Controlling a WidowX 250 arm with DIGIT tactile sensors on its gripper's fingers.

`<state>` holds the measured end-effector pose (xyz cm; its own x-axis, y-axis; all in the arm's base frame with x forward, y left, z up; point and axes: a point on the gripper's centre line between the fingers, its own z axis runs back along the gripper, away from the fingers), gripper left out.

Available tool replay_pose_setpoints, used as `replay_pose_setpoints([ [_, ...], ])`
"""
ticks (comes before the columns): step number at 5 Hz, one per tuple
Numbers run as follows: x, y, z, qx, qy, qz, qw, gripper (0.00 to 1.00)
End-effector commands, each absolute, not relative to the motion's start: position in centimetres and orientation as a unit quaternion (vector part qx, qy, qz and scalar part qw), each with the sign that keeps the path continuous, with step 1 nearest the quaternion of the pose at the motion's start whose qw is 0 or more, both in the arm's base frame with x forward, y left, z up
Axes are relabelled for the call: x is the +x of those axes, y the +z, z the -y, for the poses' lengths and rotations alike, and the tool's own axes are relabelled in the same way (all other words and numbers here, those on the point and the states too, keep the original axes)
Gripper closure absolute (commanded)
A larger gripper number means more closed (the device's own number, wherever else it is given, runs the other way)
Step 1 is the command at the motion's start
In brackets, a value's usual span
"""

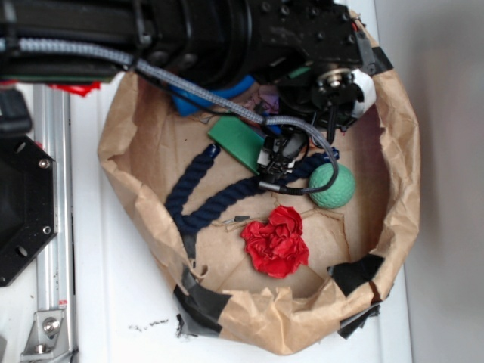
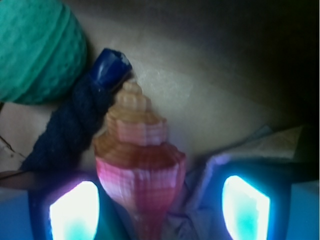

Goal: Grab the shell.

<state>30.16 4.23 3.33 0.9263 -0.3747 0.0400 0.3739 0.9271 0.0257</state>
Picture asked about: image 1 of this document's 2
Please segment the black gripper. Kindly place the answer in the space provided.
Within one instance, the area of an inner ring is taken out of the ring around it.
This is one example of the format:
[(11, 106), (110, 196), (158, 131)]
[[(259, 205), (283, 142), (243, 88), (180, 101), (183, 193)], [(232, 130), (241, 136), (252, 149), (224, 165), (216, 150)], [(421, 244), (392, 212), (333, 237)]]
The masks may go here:
[(250, 1), (251, 37), (244, 66), (275, 85), (279, 114), (323, 129), (347, 129), (362, 115), (359, 70), (372, 72), (371, 44), (345, 5), (333, 1)]

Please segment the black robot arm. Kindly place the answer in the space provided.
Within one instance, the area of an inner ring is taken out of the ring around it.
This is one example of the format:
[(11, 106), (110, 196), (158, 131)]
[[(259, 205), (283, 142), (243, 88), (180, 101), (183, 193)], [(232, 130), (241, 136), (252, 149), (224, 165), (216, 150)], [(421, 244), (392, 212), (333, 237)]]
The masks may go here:
[(142, 61), (219, 90), (251, 76), (319, 126), (360, 116), (377, 49), (332, 1), (3, 1), (1, 78), (86, 85)]

